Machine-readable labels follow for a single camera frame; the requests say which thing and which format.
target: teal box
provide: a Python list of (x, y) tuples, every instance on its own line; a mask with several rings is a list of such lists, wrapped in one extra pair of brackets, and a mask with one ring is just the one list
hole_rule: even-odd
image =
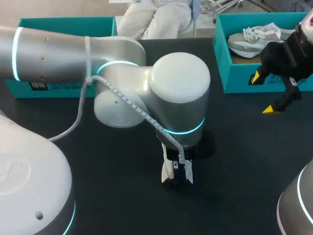
[[(66, 18), (22, 18), (20, 27), (33, 28), (76, 36), (116, 36), (115, 17), (66, 17)], [(6, 79), (6, 84), (15, 98), (79, 97), (81, 83), (45, 84), (19, 82)], [(95, 86), (87, 89), (86, 97), (94, 97)]]
[[(263, 85), (249, 85), (261, 64), (233, 64), (227, 46), (227, 38), (244, 28), (263, 26), (274, 22), (283, 29), (294, 29), (307, 13), (261, 13), (218, 15), (213, 47), (225, 93), (282, 92), (285, 86), (279, 76), (271, 74)], [(313, 79), (299, 82), (301, 91), (313, 91)]]

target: cable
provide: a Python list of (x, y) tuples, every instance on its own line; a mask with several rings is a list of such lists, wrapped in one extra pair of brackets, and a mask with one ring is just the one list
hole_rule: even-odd
[(130, 105), (136, 112), (138, 112), (141, 116), (143, 116), (153, 127), (155, 127), (169, 142), (171, 142), (179, 151), (179, 163), (184, 165), (185, 164), (184, 149), (176, 139), (174, 139), (155, 119), (153, 119), (145, 111), (143, 111), (133, 102), (131, 102), (126, 96), (124, 96), (117, 88), (115, 88), (106, 79), (98, 75), (91, 76), (90, 37), (85, 37), (85, 48), (86, 48), (86, 70), (87, 70), (86, 75), (87, 76), (86, 76), (85, 82), (83, 83), (80, 98), (79, 98), (77, 118), (69, 129), (67, 129), (66, 131), (64, 131), (63, 133), (55, 137), (49, 138), (48, 140), (51, 142), (56, 141), (66, 136), (68, 133), (73, 131), (78, 126), (83, 115), (83, 107), (85, 103), (85, 94), (87, 91), (87, 87), (91, 85), (93, 81), (98, 81), (106, 85), (114, 94), (116, 94), (118, 97), (124, 100), (128, 105)]
[(80, 93), (77, 118), (76, 118), (75, 122), (73, 123), (73, 125), (70, 128), (68, 128), (66, 131), (62, 132), (61, 134), (59, 134), (55, 137), (49, 138), (48, 140), (51, 142), (56, 141), (56, 140), (58, 140), (64, 136), (66, 136), (68, 133), (72, 132), (78, 126), (80, 120), (82, 119), (86, 91), (87, 91), (88, 86), (92, 84), (90, 37), (88, 37), (88, 36), (85, 37), (85, 49), (86, 49), (86, 78), (85, 78), (85, 82), (83, 83), (83, 86), (82, 86), (82, 91)]
[(86, 90), (87, 90), (87, 87), (89, 86), (89, 82), (86, 81), (85, 83), (83, 83), (83, 86), (82, 86), (82, 91), (80, 93), (80, 98), (79, 98), (79, 105), (78, 105), (78, 113), (77, 113), (77, 118), (75, 120), (75, 122), (73, 123), (73, 125), (68, 128), (65, 132), (55, 136), (55, 137), (52, 137), (52, 138), (49, 138), (48, 140), (53, 142), (53, 141), (56, 141), (64, 136), (66, 136), (68, 133), (72, 132), (79, 124), (80, 120), (82, 119), (82, 115), (83, 115), (83, 106), (84, 106), (84, 103), (85, 103), (85, 94), (86, 94)]
[(131, 102), (126, 96), (124, 96), (117, 88), (115, 88), (110, 82), (98, 75), (91, 77), (93, 80), (98, 81), (106, 85), (114, 94), (124, 100), (129, 106), (131, 106), (136, 112), (142, 115), (153, 127), (155, 127), (168, 141), (170, 141), (179, 151), (179, 163), (185, 164), (185, 153), (181, 144), (174, 139), (155, 119), (148, 115), (145, 111), (140, 109), (137, 105)]

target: sneaker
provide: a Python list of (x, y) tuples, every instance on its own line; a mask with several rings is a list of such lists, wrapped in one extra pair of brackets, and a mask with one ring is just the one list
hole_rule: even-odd
[(269, 42), (282, 43), (294, 30), (281, 29), (274, 23), (243, 29), (244, 33), (236, 33), (229, 37), (227, 44), (236, 55), (252, 58), (261, 53)]

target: black table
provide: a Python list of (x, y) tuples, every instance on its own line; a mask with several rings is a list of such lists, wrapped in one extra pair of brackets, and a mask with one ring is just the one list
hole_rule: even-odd
[[(142, 41), (148, 65), (170, 52), (200, 57), (211, 88), (205, 128), (213, 157), (193, 161), (194, 185), (175, 192), (161, 185), (162, 150), (146, 122), (131, 129), (104, 126), (87, 99), (83, 120), (56, 141), (72, 169), (77, 235), (278, 235), (281, 192), (312, 158), (313, 93), (279, 115), (262, 111), (281, 94), (227, 94), (212, 39)], [(15, 100), (0, 82), (0, 110), (44, 137), (75, 120), (77, 99)]]

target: person's leg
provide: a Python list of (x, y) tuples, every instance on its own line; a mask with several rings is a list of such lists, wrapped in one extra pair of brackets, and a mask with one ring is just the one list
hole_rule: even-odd
[(171, 2), (158, 8), (142, 39), (177, 38), (191, 22), (191, 9), (185, 2)]
[(155, 12), (156, 7), (152, 0), (141, 0), (132, 3), (117, 27), (117, 34), (140, 39), (148, 28)]

